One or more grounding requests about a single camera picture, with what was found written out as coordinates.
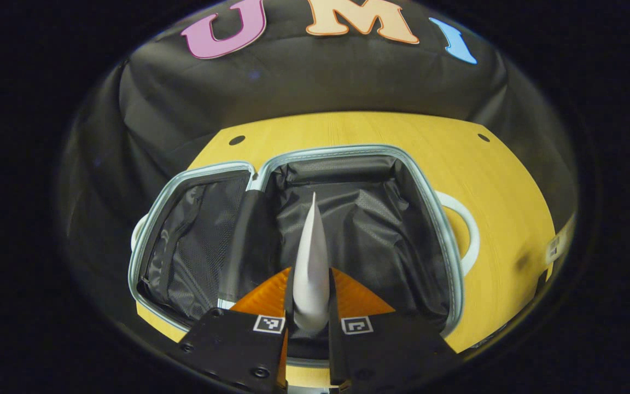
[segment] suitcase handle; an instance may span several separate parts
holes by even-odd
[[[465,256],[460,259],[460,267],[462,268],[463,276],[468,274],[468,271],[472,269],[475,260],[478,259],[478,252],[480,252],[480,231],[478,225],[473,219],[473,215],[470,211],[461,204],[457,199],[451,197],[448,194],[442,192],[436,192],[437,197],[444,207],[458,213],[465,222],[465,226],[468,227],[468,234],[470,235],[470,242],[468,245],[468,251]]]
[[[130,235],[130,250],[135,251],[135,245],[137,245],[138,239],[140,238],[140,231],[143,227],[145,227],[145,222],[147,222],[147,216],[145,215],[140,220],[138,220],[135,228],[133,229],[133,234]]]

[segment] yellow wooden table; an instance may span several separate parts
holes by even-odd
[[[242,142],[229,144],[240,135]],[[551,269],[545,260],[555,235],[551,215],[527,169],[482,125],[385,112],[294,115],[221,130],[189,168],[245,160],[259,170],[266,160],[291,150],[349,144],[389,144],[405,150],[433,189],[455,197],[475,217],[480,253],[465,277],[462,319],[446,338],[455,351],[492,334],[532,299],[539,275]],[[457,213],[445,210],[463,256],[468,230]],[[175,341],[182,338],[183,332],[163,324],[140,304],[138,314]],[[327,370],[287,371],[293,386],[322,387],[327,376]]]

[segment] white conical object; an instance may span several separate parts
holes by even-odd
[[[305,218],[293,275],[293,320],[305,332],[317,333],[329,320],[330,264],[325,229],[315,202]]]

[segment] letter m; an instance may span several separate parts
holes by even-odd
[[[314,36],[338,36],[349,29],[337,20],[337,15],[345,18],[362,34],[373,30],[376,20],[381,21],[378,34],[396,42],[419,43],[400,13],[399,5],[385,0],[366,0],[357,5],[350,0],[308,0],[313,13],[313,24],[305,30]]]

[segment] open suitcase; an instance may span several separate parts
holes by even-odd
[[[415,161],[389,145],[352,145],[278,155],[173,177],[135,227],[128,271],[137,302],[188,332],[208,309],[229,309],[295,264],[317,192],[330,266],[397,311],[416,311],[442,337],[463,312],[463,276],[477,259],[475,220],[435,192]],[[463,259],[442,207],[470,233]],[[327,341],[289,346],[291,362],[326,362]]]

